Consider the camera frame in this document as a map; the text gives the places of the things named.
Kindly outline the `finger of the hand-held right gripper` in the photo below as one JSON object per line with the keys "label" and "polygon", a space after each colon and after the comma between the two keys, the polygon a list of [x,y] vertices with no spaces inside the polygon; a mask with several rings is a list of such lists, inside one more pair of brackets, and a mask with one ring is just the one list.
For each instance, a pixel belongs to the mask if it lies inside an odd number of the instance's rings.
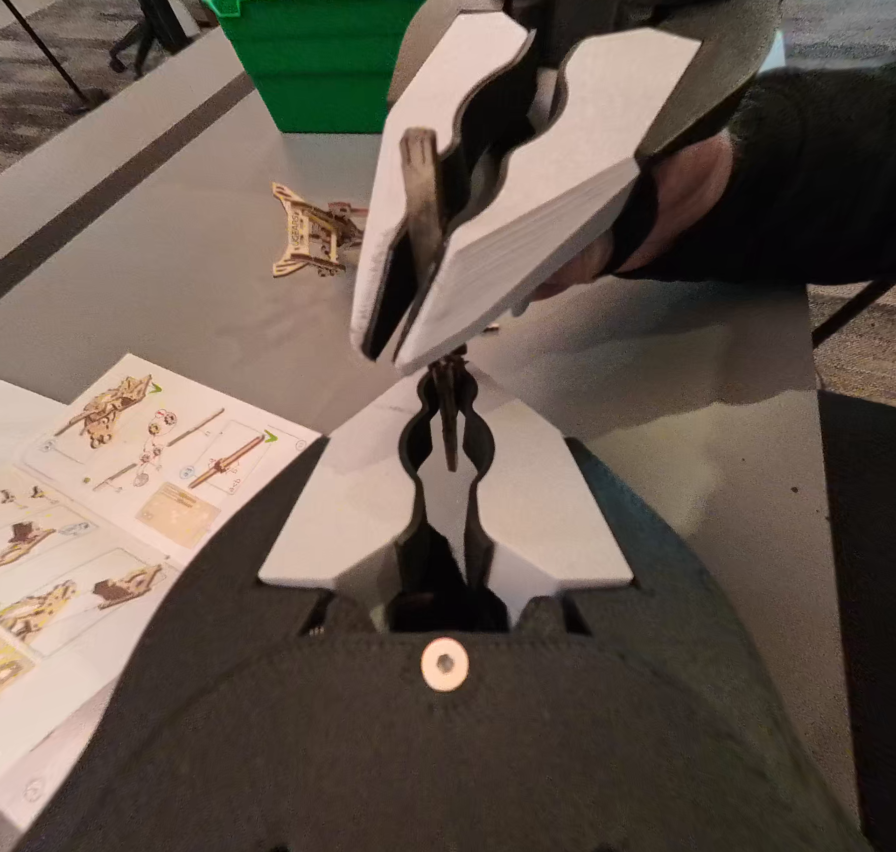
{"label": "finger of the hand-held right gripper", "polygon": [[[470,203],[476,163],[498,143],[519,140],[528,123],[538,59],[535,30],[502,11],[454,17],[416,69],[400,54],[392,78],[400,91],[380,141],[350,319],[350,342],[365,359],[378,360],[400,324],[397,351],[409,339],[442,270],[452,222]],[[399,141],[411,127],[435,131],[444,217],[442,257],[415,316],[399,155]]]}
{"label": "finger of the hand-held right gripper", "polygon": [[655,28],[576,45],[553,120],[509,153],[494,198],[448,236],[396,350],[399,372],[472,339],[608,230],[640,174],[637,148],[700,48]]}

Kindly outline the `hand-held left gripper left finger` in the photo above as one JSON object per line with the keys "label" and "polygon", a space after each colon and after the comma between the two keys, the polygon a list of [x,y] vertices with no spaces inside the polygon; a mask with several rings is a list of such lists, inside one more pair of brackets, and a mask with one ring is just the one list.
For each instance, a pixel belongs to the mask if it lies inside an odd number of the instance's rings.
{"label": "hand-held left gripper left finger", "polygon": [[399,456],[409,422],[427,410],[412,374],[331,433],[258,572],[266,585],[331,591],[378,630],[388,605],[423,575],[430,528],[418,477]]}

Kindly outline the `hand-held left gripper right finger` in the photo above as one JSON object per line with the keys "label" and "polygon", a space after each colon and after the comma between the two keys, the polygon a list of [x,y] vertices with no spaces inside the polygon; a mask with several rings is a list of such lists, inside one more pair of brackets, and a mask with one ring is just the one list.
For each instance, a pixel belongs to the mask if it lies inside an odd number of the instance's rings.
{"label": "hand-held left gripper right finger", "polygon": [[487,373],[474,412],[495,453],[476,486],[478,519],[492,543],[486,585],[511,626],[536,598],[629,586],[633,572],[563,433]]}

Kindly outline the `long wooden model rod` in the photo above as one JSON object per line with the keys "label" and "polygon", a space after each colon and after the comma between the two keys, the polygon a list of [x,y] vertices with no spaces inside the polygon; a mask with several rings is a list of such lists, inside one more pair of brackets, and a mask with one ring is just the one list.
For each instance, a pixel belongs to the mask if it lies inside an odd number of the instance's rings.
{"label": "long wooden model rod", "polygon": [[[411,127],[399,141],[400,168],[406,195],[406,235],[417,292],[411,306],[417,314],[443,253],[444,217],[441,164],[435,131]],[[456,379],[465,368],[467,346],[459,345],[428,365],[442,420],[444,458],[448,471],[458,468]]]}

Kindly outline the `person's right forearm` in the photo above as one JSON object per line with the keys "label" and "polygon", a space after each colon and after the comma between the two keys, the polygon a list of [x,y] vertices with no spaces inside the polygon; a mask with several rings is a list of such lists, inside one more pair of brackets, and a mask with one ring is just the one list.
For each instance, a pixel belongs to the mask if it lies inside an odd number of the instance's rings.
{"label": "person's right forearm", "polygon": [[838,286],[894,280],[895,66],[760,74],[729,124],[708,214],[625,278]]}

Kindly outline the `partly built wooden model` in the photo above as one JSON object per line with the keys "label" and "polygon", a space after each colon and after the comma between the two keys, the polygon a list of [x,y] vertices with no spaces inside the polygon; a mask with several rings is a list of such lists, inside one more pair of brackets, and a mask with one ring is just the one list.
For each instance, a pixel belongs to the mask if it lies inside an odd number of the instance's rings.
{"label": "partly built wooden model", "polygon": [[272,194],[286,216],[285,250],[273,264],[273,277],[284,278],[306,268],[321,277],[338,276],[357,265],[368,208],[343,200],[321,208],[276,182],[272,182]]}

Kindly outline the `person's right hand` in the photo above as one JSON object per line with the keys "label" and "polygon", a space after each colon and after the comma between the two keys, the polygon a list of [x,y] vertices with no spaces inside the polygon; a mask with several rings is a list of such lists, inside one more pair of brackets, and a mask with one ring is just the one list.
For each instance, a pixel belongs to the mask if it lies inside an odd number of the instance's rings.
{"label": "person's right hand", "polygon": [[705,217],[721,199],[734,163],[734,141],[728,129],[690,145],[652,169],[658,206],[654,224],[642,244],[618,268],[609,264],[614,237],[606,232],[543,282],[530,296],[541,301],[575,286],[589,285],[602,275],[644,268]]}

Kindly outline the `green plastic bin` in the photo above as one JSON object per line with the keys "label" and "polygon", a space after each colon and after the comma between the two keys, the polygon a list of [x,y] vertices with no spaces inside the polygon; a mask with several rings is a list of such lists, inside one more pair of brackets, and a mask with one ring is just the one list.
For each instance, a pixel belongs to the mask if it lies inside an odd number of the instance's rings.
{"label": "green plastic bin", "polygon": [[399,47],[426,0],[203,0],[279,131],[379,134]]}

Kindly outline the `paper instruction sheet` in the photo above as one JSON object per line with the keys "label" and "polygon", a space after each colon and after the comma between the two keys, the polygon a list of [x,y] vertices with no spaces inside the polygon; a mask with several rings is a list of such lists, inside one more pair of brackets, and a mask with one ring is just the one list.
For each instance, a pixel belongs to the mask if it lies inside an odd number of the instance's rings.
{"label": "paper instruction sheet", "polygon": [[185,567],[320,433],[132,353],[2,457],[2,820],[81,754]]}

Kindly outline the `black tripod leg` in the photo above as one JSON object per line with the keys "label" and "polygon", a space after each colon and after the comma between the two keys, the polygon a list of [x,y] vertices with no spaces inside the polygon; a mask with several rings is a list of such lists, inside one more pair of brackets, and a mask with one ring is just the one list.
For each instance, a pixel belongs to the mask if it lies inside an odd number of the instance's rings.
{"label": "black tripod leg", "polygon": [[75,96],[75,99],[77,101],[76,104],[71,103],[63,107],[66,113],[69,113],[71,115],[83,115],[84,113],[91,111],[95,107],[92,99],[88,96],[86,91],[79,86],[75,79],[64,68],[55,54],[34,31],[32,26],[28,22],[28,19],[20,13],[20,11],[17,9],[17,6],[14,5],[12,0],[1,1],[13,16],[14,21],[17,22],[20,28],[28,35],[28,38],[34,42],[39,51],[50,63],[56,73],[60,75],[61,79],[67,85],[67,87],[71,90],[73,96]]}

